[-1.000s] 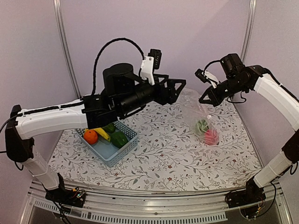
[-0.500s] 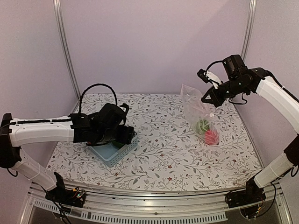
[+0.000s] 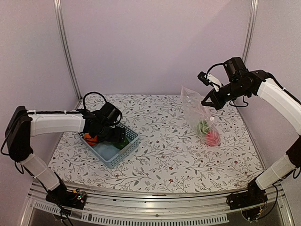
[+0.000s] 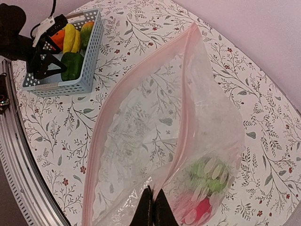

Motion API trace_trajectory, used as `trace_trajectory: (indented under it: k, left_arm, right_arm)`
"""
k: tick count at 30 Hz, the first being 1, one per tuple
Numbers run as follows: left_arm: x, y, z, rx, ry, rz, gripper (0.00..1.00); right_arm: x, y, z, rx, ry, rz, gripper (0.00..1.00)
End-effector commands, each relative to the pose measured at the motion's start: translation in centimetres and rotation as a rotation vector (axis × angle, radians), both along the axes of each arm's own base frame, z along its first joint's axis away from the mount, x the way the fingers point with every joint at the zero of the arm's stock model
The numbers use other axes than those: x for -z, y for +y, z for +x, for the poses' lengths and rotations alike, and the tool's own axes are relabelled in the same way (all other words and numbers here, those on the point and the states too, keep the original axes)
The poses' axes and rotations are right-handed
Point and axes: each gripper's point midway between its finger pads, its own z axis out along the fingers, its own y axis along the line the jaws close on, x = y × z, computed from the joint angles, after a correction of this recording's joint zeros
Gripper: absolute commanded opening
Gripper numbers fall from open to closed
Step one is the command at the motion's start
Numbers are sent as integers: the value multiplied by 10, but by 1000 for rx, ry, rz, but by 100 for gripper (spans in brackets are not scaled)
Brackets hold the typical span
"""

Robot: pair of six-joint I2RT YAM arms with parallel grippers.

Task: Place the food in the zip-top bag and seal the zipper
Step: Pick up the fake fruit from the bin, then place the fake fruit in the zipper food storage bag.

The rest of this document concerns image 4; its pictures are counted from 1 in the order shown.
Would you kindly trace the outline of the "green toy watermelon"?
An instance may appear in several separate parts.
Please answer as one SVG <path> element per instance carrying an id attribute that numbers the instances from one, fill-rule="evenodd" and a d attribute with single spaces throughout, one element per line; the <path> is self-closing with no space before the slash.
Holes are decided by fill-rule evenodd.
<path id="1" fill-rule="evenodd" d="M 228 182 L 229 171 L 229 167 L 218 158 L 202 157 L 188 167 L 188 188 L 207 188 L 209 194 L 220 193 Z"/>

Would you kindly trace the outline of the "yellow toy banana bunch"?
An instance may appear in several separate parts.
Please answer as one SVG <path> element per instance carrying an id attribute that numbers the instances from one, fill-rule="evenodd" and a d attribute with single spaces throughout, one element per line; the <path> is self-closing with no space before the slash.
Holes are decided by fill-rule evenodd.
<path id="1" fill-rule="evenodd" d="M 80 32 L 72 24 L 67 24 L 64 31 L 63 54 L 66 52 L 79 53 L 81 44 Z"/>

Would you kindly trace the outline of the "red toy apple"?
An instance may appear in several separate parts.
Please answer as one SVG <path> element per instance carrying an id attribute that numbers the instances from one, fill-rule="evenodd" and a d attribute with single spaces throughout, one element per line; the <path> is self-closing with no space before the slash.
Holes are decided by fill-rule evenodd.
<path id="1" fill-rule="evenodd" d="M 196 207 L 188 207 L 182 218 L 182 222 L 187 225 L 193 225 L 198 223 L 201 219 L 207 220 L 212 211 L 212 205 L 210 199 L 206 197 Z"/>

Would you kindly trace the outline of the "orange toy fruit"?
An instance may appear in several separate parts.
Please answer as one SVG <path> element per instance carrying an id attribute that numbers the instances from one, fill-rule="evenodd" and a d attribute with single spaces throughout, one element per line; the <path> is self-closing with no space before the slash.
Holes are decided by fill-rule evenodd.
<path id="1" fill-rule="evenodd" d="M 63 50 L 64 36 L 65 30 L 60 30 L 51 37 L 51 40 L 59 47 L 61 51 Z"/>

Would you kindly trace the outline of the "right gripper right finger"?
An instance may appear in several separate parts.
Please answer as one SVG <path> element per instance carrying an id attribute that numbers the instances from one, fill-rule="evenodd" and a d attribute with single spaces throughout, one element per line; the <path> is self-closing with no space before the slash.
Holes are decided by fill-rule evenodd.
<path id="1" fill-rule="evenodd" d="M 154 202 L 154 225 L 179 226 L 162 189 Z"/>

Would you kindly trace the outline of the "clear zip top bag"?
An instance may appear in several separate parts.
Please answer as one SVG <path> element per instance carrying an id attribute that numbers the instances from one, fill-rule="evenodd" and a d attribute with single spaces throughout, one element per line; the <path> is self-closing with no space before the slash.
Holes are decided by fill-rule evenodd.
<path id="1" fill-rule="evenodd" d="M 188 207 L 208 197 L 215 215 L 240 167 L 242 118 L 214 79 L 199 27 L 138 63 L 112 89 L 95 124 L 82 225 L 129 226 L 144 189 L 162 189 L 179 226 Z M 229 167 L 220 192 L 188 188 L 188 167 L 215 157 Z"/>

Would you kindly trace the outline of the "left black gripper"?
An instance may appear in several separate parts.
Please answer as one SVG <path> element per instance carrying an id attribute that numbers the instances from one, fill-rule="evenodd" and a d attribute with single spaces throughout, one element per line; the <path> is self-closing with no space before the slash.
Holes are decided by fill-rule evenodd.
<path id="1" fill-rule="evenodd" d="M 26 14 L 18 6 L 0 6 L 0 55 L 9 60 L 26 61 L 26 70 L 37 80 L 63 73 L 67 67 L 54 55 L 61 50 L 51 40 L 39 42 L 34 48 L 33 40 L 20 35 L 26 22 Z"/>

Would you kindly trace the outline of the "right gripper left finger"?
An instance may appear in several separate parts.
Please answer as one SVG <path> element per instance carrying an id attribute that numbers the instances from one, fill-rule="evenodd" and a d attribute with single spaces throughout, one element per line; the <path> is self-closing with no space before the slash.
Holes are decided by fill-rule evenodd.
<path id="1" fill-rule="evenodd" d="M 153 191 L 147 186 L 139 200 L 137 209 L 130 226 L 152 226 L 153 225 Z"/>

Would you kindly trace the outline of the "green orange toy mango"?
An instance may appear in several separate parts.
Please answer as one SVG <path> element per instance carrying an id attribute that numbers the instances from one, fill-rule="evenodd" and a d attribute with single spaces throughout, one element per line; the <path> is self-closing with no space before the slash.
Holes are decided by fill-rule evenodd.
<path id="1" fill-rule="evenodd" d="M 82 50 L 87 49 L 93 26 L 94 26 L 94 22 L 89 21 L 89 22 L 85 23 L 80 30 L 81 49 Z"/>

